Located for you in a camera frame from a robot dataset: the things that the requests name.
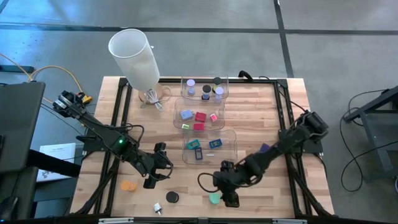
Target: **white lamp shade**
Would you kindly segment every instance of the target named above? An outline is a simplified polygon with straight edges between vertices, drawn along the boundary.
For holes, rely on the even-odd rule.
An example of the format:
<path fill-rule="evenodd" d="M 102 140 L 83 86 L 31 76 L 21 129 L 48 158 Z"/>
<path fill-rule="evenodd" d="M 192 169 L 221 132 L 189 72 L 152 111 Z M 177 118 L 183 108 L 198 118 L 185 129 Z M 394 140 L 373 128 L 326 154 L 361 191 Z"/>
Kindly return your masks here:
<path fill-rule="evenodd" d="M 143 32 L 137 29 L 118 32 L 109 41 L 108 48 L 134 89 L 147 91 L 159 82 L 159 69 Z"/>

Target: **lamp base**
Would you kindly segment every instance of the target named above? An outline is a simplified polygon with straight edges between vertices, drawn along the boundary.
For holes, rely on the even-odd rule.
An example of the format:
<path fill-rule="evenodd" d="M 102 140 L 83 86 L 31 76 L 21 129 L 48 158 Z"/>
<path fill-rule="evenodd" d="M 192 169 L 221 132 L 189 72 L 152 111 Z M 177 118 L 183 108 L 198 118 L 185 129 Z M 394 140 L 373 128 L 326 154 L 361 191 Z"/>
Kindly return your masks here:
<path fill-rule="evenodd" d="M 161 99 L 164 95 L 163 86 L 158 83 L 158 84 L 156 84 L 154 90 L 156 91 L 156 95 L 157 95 L 158 99 Z M 141 100 L 141 102 L 146 101 L 148 105 L 153 105 L 153 103 L 150 103 L 149 101 L 147 101 L 147 98 L 145 97 L 144 93 L 145 92 L 143 92 L 143 91 L 138 92 L 138 96 L 139 96 L 139 99 Z"/>

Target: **orange object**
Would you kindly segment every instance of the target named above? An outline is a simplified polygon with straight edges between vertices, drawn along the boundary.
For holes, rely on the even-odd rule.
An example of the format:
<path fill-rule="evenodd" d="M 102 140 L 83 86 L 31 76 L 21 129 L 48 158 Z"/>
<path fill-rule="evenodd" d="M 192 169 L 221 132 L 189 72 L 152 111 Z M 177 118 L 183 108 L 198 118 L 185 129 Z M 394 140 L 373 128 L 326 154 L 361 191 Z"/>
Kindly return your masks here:
<path fill-rule="evenodd" d="M 133 191 L 135 191 L 137 189 L 137 185 L 135 183 L 132 183 L 132 182 L 128 181 L 128 180 L 124 180 L 120 184 L 120 189 L 133 192 Z"/>

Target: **black disc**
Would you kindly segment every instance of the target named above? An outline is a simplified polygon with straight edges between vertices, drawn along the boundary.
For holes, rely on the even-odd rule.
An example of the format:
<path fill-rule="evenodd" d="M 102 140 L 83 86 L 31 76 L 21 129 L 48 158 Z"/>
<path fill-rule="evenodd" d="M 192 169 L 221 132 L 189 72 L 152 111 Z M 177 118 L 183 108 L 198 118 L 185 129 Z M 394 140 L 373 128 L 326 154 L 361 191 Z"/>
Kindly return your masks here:
<path fill-rule="evenodd" d="M 170 203 L 176 203 L 179 199 L 180 196 L 178 196 L 178 194 L 175 192 L 168 192 L 166 195 L 166 200 Z"/>
<path fill-rule="evenodd" d="M 216 85 L 221 84 L 221 78 L 220 78 L 220 77 L 214 78 L 214 79 L 213 79 L 213 83 L 216 84 Z"/>
<path fill-rule="evenodd" d="M 209 92 L 211 91 L 211 87 L 210 87 L 209 85 L 204 85 L 203 88 L 202 88 L 202 90 L 203 90 L 205 93 L 209 93 Z"/>

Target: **red block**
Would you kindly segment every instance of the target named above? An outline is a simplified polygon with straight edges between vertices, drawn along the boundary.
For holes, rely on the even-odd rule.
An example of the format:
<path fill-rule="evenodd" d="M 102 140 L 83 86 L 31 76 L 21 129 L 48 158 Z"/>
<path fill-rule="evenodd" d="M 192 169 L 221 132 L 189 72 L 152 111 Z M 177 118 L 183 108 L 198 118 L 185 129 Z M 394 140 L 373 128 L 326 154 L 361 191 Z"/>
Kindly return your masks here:
<path fill-rule="evenodd" d="M 201 113 L 201 112 L 197 112 L 196 115 L 195 115 L 195 121 L 205 122 L 206 121 L 206 114 L 205 113 Z"/>
<path fill-rule="evenodd" d="M 205 130 L 205 124 L 203 123 L 193 124 L 193 129 L 196 131 L 203 131 Z"/>

